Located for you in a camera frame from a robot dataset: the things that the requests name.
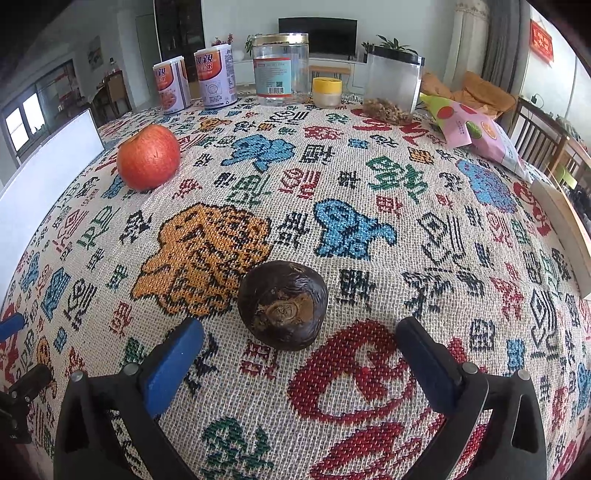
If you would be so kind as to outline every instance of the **television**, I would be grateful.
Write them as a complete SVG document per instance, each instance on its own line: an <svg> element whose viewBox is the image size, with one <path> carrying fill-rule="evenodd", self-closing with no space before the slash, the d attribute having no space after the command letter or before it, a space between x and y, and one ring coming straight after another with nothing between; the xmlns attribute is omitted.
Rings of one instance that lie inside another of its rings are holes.
<svg viewBox="0 0 591 480"><path fill-rule="evenodd" d="M307 33L310 53L355 56L357 20L292 17L279 19L279 33Z"/></svg>

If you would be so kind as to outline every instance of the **woven tablecloth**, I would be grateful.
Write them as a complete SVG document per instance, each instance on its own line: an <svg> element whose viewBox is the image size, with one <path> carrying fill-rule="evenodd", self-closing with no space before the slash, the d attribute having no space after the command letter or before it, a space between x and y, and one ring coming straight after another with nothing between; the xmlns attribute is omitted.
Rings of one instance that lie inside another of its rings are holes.
<svg viewBox="0 0 591 480"><path fill-rule="evenodd" d="M116 150L150 123L175 133L181 167L135 192ZM401 478L443 422L396 346L409 315L459 362L529 370L548 477L573 462L589 416L591 314L552 225L510 172L448 149L427 120L393 127L359 105L245 97L127 114L100 135L104 153L39 227L2 311L27 321L0 344L4 388L38 362L53 374L29 418L31 463L46 478L39 459L54 455L70 374L141 362L187 315L206 341L158 421L200 479ZM258 342L236 307L243 275L276 259L314 268L329 288L322 330L300 352ZM485 429L483 417L454 476Z"/></svg>

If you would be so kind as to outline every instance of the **clear plastic jar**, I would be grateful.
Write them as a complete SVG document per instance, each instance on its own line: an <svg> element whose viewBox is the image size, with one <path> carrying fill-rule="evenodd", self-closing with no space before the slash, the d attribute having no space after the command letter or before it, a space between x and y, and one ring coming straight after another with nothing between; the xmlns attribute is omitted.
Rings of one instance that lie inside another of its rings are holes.
<svg viewBox="0 0 591 480"><path fill-rule="evenodd" d="M308 34L257 35L252 45L259 103L284 106L307 102Z"/></svg>
<svg viewBox="0 0 591 480"><path fill-rule="evenodd" d="M423 65L424 57L412 52L370 46L364 114L394 125L412 121Z"/></svg>

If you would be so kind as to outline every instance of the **pink snack bag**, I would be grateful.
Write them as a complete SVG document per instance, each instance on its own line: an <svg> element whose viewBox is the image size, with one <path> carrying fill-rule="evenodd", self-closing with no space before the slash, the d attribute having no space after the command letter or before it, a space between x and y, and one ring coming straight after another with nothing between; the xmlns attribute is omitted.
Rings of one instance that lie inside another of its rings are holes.
<svg viewBox="0 0 591 480"><path fill-rule="evenodd" d="M533 182L511 140L490 117L448 98L421 94L421 100L437 121L449 148L471 144L477 155L500 163L528 183Z"/></svg>

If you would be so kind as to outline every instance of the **orange cloth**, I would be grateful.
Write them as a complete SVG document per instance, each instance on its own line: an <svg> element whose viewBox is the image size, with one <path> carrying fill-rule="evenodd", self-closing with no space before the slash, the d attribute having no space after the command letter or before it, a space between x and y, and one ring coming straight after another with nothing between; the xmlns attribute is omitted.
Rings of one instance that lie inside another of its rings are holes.
<svg viewBox="0 0 591 480"><path fill-rule="evenodd" d="M462 89L458 92L452 92L434 74L425 73L421 80L421 92L463 103L492 119L511 110L517 102L515 97L481 79L474 72L466 72Z"/></svg>

